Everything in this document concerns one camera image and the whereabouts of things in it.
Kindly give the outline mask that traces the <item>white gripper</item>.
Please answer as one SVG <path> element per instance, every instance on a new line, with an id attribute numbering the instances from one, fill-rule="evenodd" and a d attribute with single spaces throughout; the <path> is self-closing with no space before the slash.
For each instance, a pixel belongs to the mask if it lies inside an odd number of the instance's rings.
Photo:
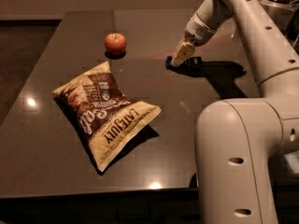
<path id="1" fill-rule="evenodd" d="M 195 47 L 205 45 L 215 33 L 215 29 L 207 26 L 200 17 L 194 13 L 186 25 L 184 37 L 182 37 L 172 54 L 170 64 L 174 67 L 183 64 L 193 56 Z"/>

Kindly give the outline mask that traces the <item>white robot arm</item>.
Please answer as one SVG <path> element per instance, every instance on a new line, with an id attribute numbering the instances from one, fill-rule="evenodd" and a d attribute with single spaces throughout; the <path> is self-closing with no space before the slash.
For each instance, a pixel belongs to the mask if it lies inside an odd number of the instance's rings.
<path id="1" fill-rule="evenodd" d="M 258 0 L 205 0 L 187 23 L 170 65 L 190 59 L 228 19 L 235 21 L 260 95 L 218 101 L 197 120 L 201 224 L 278 224 L 268 160 L 298 143 L 295 49 Z"/>

